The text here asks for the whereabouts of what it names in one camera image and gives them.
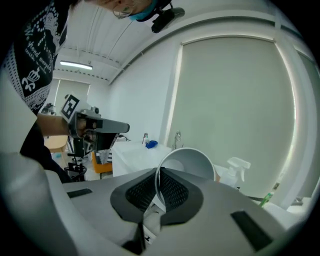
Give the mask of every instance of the wooden table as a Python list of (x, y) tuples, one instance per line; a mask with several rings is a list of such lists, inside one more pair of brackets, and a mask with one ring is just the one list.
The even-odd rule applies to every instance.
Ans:
[(50, 150), (51, 153), (61, 153), (65, 167), (67, 166), (67, 162), (64, 157), (64, 152), (67, 142), (68, 136), (66, 135), (44, 137), (44, 145)]

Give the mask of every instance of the spray bottle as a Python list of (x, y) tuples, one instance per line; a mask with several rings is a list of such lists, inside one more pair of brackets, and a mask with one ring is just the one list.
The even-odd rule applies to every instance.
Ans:
[(228, 164), (230, 165), (229, 169), (226, 170), (221, 178), (220, 182), (223, 184), (226, 184), (230, 187), (235, 188), (236, 183), (238, 181), (237, 173), (240, 173), (241, 180), (245, 181), (245, 170), (249, 169), (251, 166), (251, 163), (244, 161), (237, 157), (232, 157), (228, 161)]

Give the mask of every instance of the ceiling light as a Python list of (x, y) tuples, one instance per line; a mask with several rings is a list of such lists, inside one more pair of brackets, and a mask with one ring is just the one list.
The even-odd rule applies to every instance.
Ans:
[(81, 69), (86, 69), (86, 70), (92, 70), (92, 66), (91, 65), (80, 64), (80, 63), (76, 63), (76, 62), (72, 62), (72, 61), (61, 60), (60, 64), (64, 65), (64, 66), (70, 66), (70, 67), (76, 67), (76, 68), (81, 68)]

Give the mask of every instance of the faucet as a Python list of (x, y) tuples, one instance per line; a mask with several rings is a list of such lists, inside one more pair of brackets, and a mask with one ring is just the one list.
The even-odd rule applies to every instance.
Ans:
[(175, 135), (174, 135), (174, 142), (173, 142), (173, 145), (172, 145), (172, 150), (176, 150), (177, 149), (177, 141), (179, 142), (181, 140), (181, 132), (179, 130), (176, 131)]

